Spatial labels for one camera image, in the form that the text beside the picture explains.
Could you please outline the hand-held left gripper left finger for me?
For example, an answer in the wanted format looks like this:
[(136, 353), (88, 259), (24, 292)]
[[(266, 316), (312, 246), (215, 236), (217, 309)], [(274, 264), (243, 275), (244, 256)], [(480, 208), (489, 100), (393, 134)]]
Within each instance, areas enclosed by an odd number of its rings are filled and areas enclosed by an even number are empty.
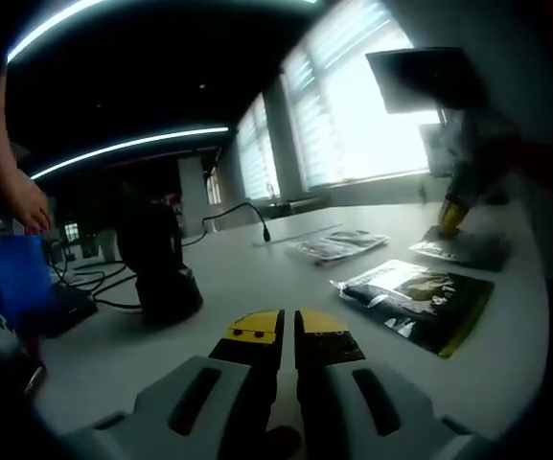
[(209, 356), (193, 356), (65, 441), (78, 459), (257, 459), (275, 400), (285, 313), (250, 313)]

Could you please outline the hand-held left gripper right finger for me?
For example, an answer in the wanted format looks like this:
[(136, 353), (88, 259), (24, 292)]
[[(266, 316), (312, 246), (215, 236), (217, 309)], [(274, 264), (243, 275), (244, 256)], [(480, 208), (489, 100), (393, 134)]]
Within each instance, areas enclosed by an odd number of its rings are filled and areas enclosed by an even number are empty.
[(484, 459), (491, 443), (435, 414), (431, 398), (368, 360), (348, 328), (318, 310), (294, 318), (297, 399), (310, 459)]

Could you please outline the person's left hand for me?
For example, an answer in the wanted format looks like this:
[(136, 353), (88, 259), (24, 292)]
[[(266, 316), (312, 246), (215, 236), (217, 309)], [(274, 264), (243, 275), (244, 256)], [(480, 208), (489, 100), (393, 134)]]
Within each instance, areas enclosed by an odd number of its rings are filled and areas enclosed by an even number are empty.
[(279, 425), (267, 431), (261, 443), (264, 459), (274, 460), (290, 459), (299, 451), (301, 445), (301, 434), (286, 425)]

